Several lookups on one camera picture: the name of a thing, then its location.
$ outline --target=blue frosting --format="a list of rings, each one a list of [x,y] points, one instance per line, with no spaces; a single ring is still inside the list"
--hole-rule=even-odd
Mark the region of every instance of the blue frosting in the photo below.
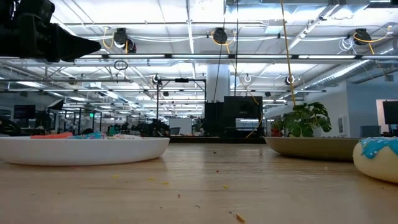
[[[368,159],[373,159],[378,152],[388,146],[398,156],[398,138],[367,138],[360,140],[362,144],[362,155],[365,155]]]

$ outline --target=wooden table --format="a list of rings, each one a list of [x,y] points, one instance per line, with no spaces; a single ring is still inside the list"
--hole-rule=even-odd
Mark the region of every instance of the wooden table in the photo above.
[[[171,144],[160,159],[114,166],[0,162],[0,223],[229,224],[239,213],[246,223],[385,224],[398,222],[397,206],[398,186],[352,163],[266,145]]]

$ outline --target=crumb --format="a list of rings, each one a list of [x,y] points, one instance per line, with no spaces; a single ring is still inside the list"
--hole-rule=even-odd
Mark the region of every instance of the crumb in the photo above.
[[[240,214],[236,214],[236,219],[239,220],[240,222],[244,223],[244,218]]]

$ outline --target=monitor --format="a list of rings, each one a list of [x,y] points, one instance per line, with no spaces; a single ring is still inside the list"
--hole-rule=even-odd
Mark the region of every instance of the monitor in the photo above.
[[[386,124],[398,124],[398,101],[384,101],[383,108]]]
[[[36,105],[15,105],[14,119],[34,119]]]

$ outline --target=white plate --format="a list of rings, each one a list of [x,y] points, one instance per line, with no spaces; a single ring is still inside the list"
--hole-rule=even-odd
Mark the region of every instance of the white plate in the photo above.
[[[0,138],[0,158],[15,164],[90,166],[138,162],[160,157],[168,138],[145,139],[30,139]]]

